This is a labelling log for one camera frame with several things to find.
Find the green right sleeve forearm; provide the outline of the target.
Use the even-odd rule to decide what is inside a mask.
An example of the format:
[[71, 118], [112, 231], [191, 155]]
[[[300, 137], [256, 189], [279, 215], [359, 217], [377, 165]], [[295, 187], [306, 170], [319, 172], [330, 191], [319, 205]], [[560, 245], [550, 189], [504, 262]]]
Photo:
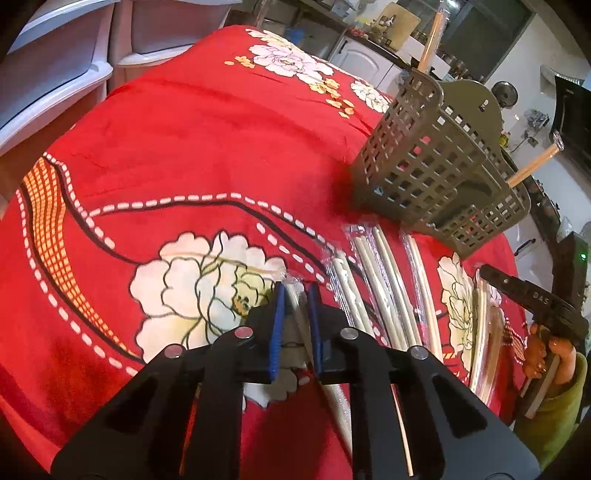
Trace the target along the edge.
[[514, 433], [534, 454], [542, 470], [556, 458], [578, 425], [586, 375], [587, 360], [577, 353], [568, 388], [557, 396], [546, 397], [533, 419], [519, 417], [515, 421]]

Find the right hand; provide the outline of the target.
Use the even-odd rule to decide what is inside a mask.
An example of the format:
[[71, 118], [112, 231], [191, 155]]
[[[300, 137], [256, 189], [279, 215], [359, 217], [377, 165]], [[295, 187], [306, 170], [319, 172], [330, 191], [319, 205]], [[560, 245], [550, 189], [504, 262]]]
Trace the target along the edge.
[[549, 353], [553, 353], [560, 359], [554, 384], [565, 386], [573, 379], [577, 352], [567, 339], [551, 336], [547, 342], [543, 341], [539, 336], [539, 330], [537, 323], [533, 323], [530, 327], [523, 371], [528, 379], [540, 379], [547, 371], [547, 357]]

